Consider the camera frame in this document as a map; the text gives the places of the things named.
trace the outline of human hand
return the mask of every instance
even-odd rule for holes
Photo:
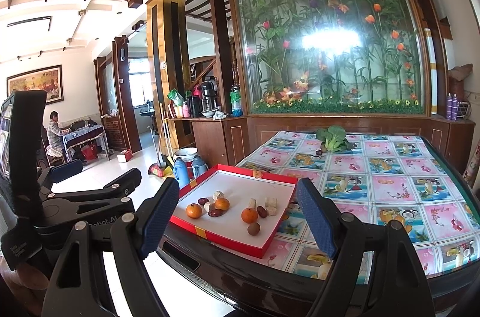
[[[15,271],[10,271],[7,261],[0,256],[0,275],[17,301],[30,313],[40,316],[42,302],[32,290],[45,290],[49,280],[38,269],[21,263]]]

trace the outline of gold column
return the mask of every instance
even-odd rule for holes
[[[170,104],[167,95],[177,89],[184,96],[190,88],[185,0],[149,0],[147,2],[147,50],[158,131],[162,129],[160,104]],[[188,121],[167,121],[173,149],[188,147],[194,142]],[[167,154],[165,141],[162,153]]]

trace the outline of orange fruit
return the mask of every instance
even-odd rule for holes
[[[220,210],[227,211],[230,207],[230,202],[227,198],[218,198],[215,201],[215,207]]]
[[[244,223],[255,223],[258,220],[258,213],[254,208],[246,208],[241,214]]]
[[[202,216],[202,207],[199,204],[191,203],[186,209],[187,215],[194,220]]]

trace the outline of white floor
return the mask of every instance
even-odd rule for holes
[[[110,161],[106,159],[92,161],[83,169],[82,173],[54,185],[52,191],[69,192],[102,188],[129,169],[138,168],[142,172],[142,183],[130,194],[135,209],[137,209],[143,200],[152,197],[162,184],[159,178],[147,174],[148,167],[156,161],[157,154],[153,145],[135,153],[133,159],[127,163],[119,163],[116,157]],[[131,313],[123,295],[113,254],[104,253],[104,258],[117,314],[121,317],[129,317]],[[151,253],[144,263],[152,283],[171,317],[188,316],[191,314],[192,308],[195,309],[195,317],[223,317],[233,310],[227,304],[218,301],[183,278],[164,263],[155,252]]]

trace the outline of red box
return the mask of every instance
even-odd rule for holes
[[[83,155],[85,156],[85,160],[95,160],[98,158],[97,156],[97,145],[85,145],[81,148]]]
[[[119,163],[126,163],[132,157],[133,157],[133,154],[131,154],[131,149],[126,149],[120,152],[120,154],[117,156],[117,159]]]
[[[296,183],[297,178],[290,176],[218,164],[180,190],[179,203],[170,221],[213,243],[261,259],[277,232]],[[230,200],[229,210],[217,218],[209,217],[205,210],[199,219],[189,218],[185,213],[186,206],[196,203],[200,196],[209,197],[212,201],[212,190],[225,193]],[[277,213],[265,219],[259,217],[261,233],[257,236],[248,235],[248,224],[242,222],[240,213],[248,206],[250,197],[257,199],[258,206],[263,206],[261,199],[266,196],[277,198]]]

